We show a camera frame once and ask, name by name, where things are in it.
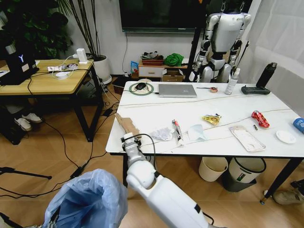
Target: black thermos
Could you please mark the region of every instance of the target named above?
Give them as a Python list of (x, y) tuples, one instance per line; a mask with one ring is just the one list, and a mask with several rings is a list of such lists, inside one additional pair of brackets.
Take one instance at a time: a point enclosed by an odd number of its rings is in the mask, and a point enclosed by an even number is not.
[(267, 82), (269, 81), (269, 79), (271, 78), (271, 76), (274, 74), (274, 72), (276, 70), (276, 65), (277, 65), (277, 63), (269, 63), (265, 67), (260, 79), (256, 83), (256, 87), (265, 87), (266, 86)]

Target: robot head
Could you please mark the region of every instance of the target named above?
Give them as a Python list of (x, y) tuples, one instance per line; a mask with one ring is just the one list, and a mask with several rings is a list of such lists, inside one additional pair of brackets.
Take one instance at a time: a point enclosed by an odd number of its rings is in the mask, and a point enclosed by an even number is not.
[(225, 3), (225, 9), (223, 13), (226, 14), (239, 14), (241, 13), (241, 8), (244, 6), (244, 0), (223, 0)]

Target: white drawer box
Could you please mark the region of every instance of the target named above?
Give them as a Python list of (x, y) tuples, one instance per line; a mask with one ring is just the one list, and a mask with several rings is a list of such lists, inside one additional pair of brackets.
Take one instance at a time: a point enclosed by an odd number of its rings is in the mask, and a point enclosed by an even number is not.
[(162, 71), (164, 67), (149, 67), (149, 66), (140, 66), (139, 67), (139, 77), (162, 77)]

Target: humanoid robot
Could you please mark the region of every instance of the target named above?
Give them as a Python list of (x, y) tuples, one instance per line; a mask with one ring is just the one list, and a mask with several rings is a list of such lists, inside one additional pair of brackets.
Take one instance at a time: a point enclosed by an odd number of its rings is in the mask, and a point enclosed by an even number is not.
[[(251, 15), (241, 12), (243, 7), (244, 2), (239, 7), (233, 2), (227, 6), (223, 1), (222, 12), (208, 16), (199, 56), (189, 76), (191, 82), (210, 82), (215, 75), (214, 72), (218, 71), (216, 82), (226, 83), (229, 75), (233, 74), (236, 68), (237, 51), (242, 45), (241, 37), (251, 22)], [(210, 46), (213, 55), (206, 63), (206, 54)], [(226, 63), (223, 55), (229, 50), (229, 60)]]

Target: white table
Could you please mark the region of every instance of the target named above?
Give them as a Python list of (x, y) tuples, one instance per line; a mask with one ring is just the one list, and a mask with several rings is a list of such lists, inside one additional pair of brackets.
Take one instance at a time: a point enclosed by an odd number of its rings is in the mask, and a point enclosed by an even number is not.
[[(124, 89), (129, 90), (129, 87), (134, 83), (127, 82)], [(166, 83), (150, 82), (150, 84), (154, 86), (154, 92), (158, 92), (158, 84)], [(245, 84), (237, 84), (232, 95), (224, 94), (227, 84), (192, 83), (192, 85), (197, 93), (197, 98), (161, 98), (157, 94), (137, 96), (124, 91), (117, 112), (121, 117), (130, 117), (140, 133), (149, 134), (159, 127), (169, 127), (173, 119), (179, 122), (186, 145), (178, 147), (176, 139), (171, 141), (154, 140), (157, 156), (290, 158), (290, 162), (275, 180), (273, 188), (271, 187), (268, 191), (274, 192), (304, 157), (304, 135), (293, 126), (293, 121), (299, 116), (274, 94), (243, 94), (241, 87)], [(218, 87), (218, 92), (211, 93), (208, 89), (197, 88), (211, 86)], [(270, 123), (268, 129), (259, 127), (258, 122), (251, 117), (254, 110), (263, 113)], [(206, 114), (219, 114), (222, 118), (217, 126), (213, 126), (202, 120), (202, 116)], [(189, 140), (187, 130), (195, 124), (203, 126), (204, 134), (208, 140)], [(258, 127), (258, 131), (254, 129), (254, 124)], [(266, 145), (266, 149), (262, 152), (248, 153), (228, 129), (235, 125), (244, 126)], [(276, 137), (278, 130), (290, 132), (296, 137), (297, 142), (286, 144), (279, 141)], [(126, 185), (127, 156), (122, 150), (120, 141), (124, 134), (123, 128), (115, 119), (106, 151), (111, 155), (124, 155), (123, 181)], [(153, 154), (151, 140), (143, 136), (141, 142), (142, 152)]]

